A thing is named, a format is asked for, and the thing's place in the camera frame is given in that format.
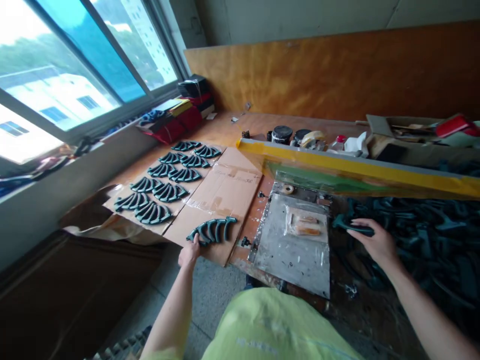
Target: paint can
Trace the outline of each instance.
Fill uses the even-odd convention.
[[[295,132],[295,136],[293,137],[293,139],[296,140],[298,144],[300,144],[304,136],[311,132],[312,130],[309,130],[309,129],[300,129]]]
[[[290,145],[290,137],[293,132],[288,126],[276,126],[271,133],[271,141],[277,144]]]

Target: person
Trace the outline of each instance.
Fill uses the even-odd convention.
[[[372,219],[360,241],[391,281],[430,359],[480,359],[479,352],[406,271],[392,236]],[[198,234],[180,252],[180,271],[150,332],[141,360],[182,359],[192,318],[192,283],[200,255]],[[203,359],[361,359],[333,326],[302,299],[275,288],[237,294],[227,306]]]

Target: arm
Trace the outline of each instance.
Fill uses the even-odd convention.
[[[140,360],[161,350],[170,350],[176,358],[183,358],[192,319],[193,274],[199,255],[199,235],[196,234],[193,242],[180,252],[180,271],[151,328]]]
[[[392,236],[372,219],[354,219],[352,224],[368,226],[375,232],[368,237],[347,230],[385,271],[430,359],[480,359],[477,349],[407,272],[397,256]]]

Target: brown paper bag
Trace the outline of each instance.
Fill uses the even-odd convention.
[[[98,190],[88,199],[73,207],[59,221],[59,226],[72,235],[101,240],[128,240],[133,244],[152,245],[168,240],[103,206],[121,190],[121,185],[110,185]]]

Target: tape roll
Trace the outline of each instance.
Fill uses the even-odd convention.
[[[291,193],[294,192],[294,190],[295,190],[295,188],[292,185],[285,184],[285,185],[283,185],[283,188],[281,189],[281,192],[286,194],[286,195],[290,195]]]

